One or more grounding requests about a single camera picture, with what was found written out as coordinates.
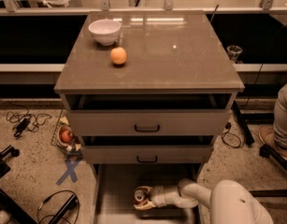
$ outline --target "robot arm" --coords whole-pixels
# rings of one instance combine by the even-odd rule
[[[193,208],[199,203],[210,209],[211,224],[273,224],[265,208],[240,184],[231,180],[219,182],[213,191],[190,179],[177,186],[138,187],[135,190],[137,210],[163,207]]]

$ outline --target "cabinet top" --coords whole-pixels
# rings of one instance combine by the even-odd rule
[[[88,30],[91,22],[114,19],[122,25],[117,44],[102,46]],[[123,47],[127,61],[116,67],[110,52]],[[190,11],[92,12],[60,75],[58,93],[242,91],[207,17]]]

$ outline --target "open drawer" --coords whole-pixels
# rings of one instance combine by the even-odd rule
[[[231,111],[67,112],[74,134],[86,135],[218,135]]]
[[[182,178],[194,179],[191,164],[101,165],[94,224],[203,223],[198,207],[175,206],[138,211],[133,206],[138,186],[175,186]]]

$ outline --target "speckled floor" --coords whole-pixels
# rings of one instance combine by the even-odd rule
[[[26,111],[24,107],[16,106],[17,104],[27,106],[29,112],[34,115],[49,114],[50,119],[47,119],[36,133],[23,132],[22,136],[16,139],[12,130],[14,124],[7,120],[7,116],[12,114],[8,112],[23,114]],[[59,182],[67,170],[66,156],[58,147],[51,145],[51,140],[61,111],[62,105],[59,100],[0,100],[0,151],[12,145],[21,152],[17,158],[5,159],[11,170],[0,179],[0,188],[36,222],[37,208],[48,196],[61,190],[74,191],[80,203],[77,223],[89,224],[93,221],[95,189],[95,179],[90,166],[81,161],[74,169],[77,181],[67,176],[62,179],[63,182]],[[229,121],[232,124],[231,133],[243,140],[242,132],[233,117]],[[222,142],[220,136],[218,137],[212,156],[198,177],[199,184],[212,189],[220,180],[232,179],[249,190],[287,189],[287,173],[272,158],[264,159],[258,155],[261,145],[257,135],[259,125],[249,127],[255,139],[255,143],[250,147],[244,145],[241,148],[231,148]],[[231,144],[237,144],[236,138],[229,141]],[[69,195],[59,194],[44,204],[38,219],[55,214]],[[258,200],[270,212],[274,223],[287,224],[287,198]],[[65,217],[70,223],[74,223],[76,214],[74,209]],[[208,224],[210,221],[207,208],[203,208],[203,214],[205,224]]]

